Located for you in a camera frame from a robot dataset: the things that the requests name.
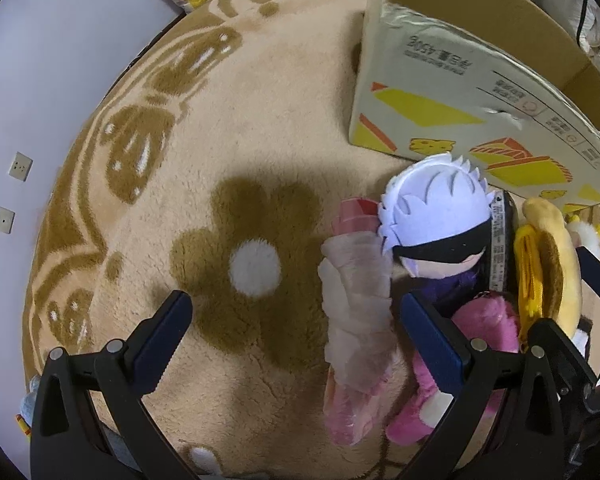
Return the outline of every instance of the white flower center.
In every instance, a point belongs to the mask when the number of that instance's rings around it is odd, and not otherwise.
[[[280,259],[264,240],[241,244],[229,261],[229,279],[235,290],[250,298],[270,294],[280,283]]]

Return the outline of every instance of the yellow graphic on box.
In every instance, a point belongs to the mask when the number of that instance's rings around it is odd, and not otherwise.
[[[471,155],[473,155],[475,158],[477,158],[478,160],[483,161],[485,164],[489,165],[489,164],[500,164],[501,162],[507,162],[508,160],[511,160],[510,156],[507,155],[501,155],[499,153],[471,153]]]
[[[397,149],[392,140],[364,114],[360,114],[358,118],[351,142],[356,146],[376,150],[376,152],[393,153]]]
[[[425,156],[438,155],[453,150],[455,143],[454,140],[411,139],[409,149]]]
[[[580,191],[578,192],[578,198],[600,203],[600,193],[593,189],[591,184],[585,184],[580,188]]]
[[[485,171],[510,186],[564,184],[573,180],[571,171],[562,164],[547,155],[533,156],[511,137],[474,146],[469,150],[469,154],[488,163]]]
[[[397,88],[377,90],[373,94],[378,100],[389,105],[418,126],[448,126],[450,124],[481,124],[484,122],[457,108]]]
[[[586,207],[589,206],[586,204],[574,204],[569,202],[562,206],[562,212],[565,215],[568,215],[569,213],[575,213],[576,211],[580,211],[580,209],[584,209]]]
[[[540,198],[544,198],[545,200],[556,200],[566,194],[567,192],[564,189],[545,189],[540,192]]]
[[[570,182],[571,173],[549,156],[532,156],[492,164],[488,173],[510,186],[542,186]]]

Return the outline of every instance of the pink plush toy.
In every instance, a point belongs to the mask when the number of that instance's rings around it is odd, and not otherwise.
[[[495,293],[471,300],[451,319],[468,339],[484,339],[494,350],[518,351],[518,320],[511,305]],[[430,435],[453,400],[438,389],[418,352],[413,357],[413,371],[418,391],[386,428],[388,439],[400,446],[410,446]],[[495,413],[501,400],[502,394],[494,393],[485,414]]]

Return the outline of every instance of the yellow plush toy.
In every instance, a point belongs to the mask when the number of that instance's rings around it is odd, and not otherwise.
[[[518,270],[520,342],[539,317],[549,317],[569,337],[578,327],[582,283],[578,255],[560,210],[543,198],[522,205],[528,221],[516,232],[514,254]]]
[[[589,224],[578,215],[567,215],[567,231],[574,247],[584,246],[600,260],[600,224]]]

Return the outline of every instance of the cardboard box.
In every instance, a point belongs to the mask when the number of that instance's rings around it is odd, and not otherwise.
[[[600,74],[528,0],[368,0],[349,139],[575,211],[600,203]]]

